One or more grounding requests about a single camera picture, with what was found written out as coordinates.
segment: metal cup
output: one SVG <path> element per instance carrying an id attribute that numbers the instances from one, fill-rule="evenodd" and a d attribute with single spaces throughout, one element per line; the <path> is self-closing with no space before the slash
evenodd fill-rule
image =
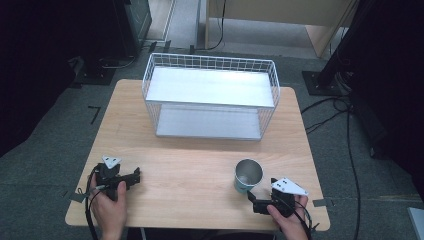
<path id="1" fill-rule="evenodd" d="M 261 165 L 252 159 L 243 159 L 235 169 L 234 187 L 239 193 L 246 193 L 258 185 L 263 177 Z"/>

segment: white wire basket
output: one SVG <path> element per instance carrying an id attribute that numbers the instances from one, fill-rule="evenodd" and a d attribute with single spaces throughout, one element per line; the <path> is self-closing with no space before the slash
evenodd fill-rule
<path id="1" fill-rule="evenodd" d="M 142 85 L 157 136 L 261 140 L 280 99 L 271 60 L 153 53 Z"/>

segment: human hand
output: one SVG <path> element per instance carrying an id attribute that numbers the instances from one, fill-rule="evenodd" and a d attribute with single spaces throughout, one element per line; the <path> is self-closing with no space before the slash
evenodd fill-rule
<path id="1" fill-rule="evenodd" d="M 303 207 L 306 208 L 306 204 L 308 203 L 308 197 L 295 195 L 294 199 L 297 202 L 295 204 L 295 211 L 297 212 L 297 214 L 299 214 L 302 220 L 305 220 L 305 211 Z M 285 218 L 273 205 L 268 205 L 267 210 L 272 216 L 274 222 L 281 228 L 281 231 L 284 233 L 287 240 L 308 239 L 300 220 L 295 214 L 292 214 L 290 217 Z"/>
<path id="2" fill-rule="evenodd" d="M 96 174 L 91 178 L 91 189 L 97 186 Z M 102 229 L 102 240 L 121 239 L 127 221 L 127 187 L 125 181 L 118 185 L 117 201 L 112 201 L 106 194 L 95 189 L 90 193 L 91 210 Z"/>

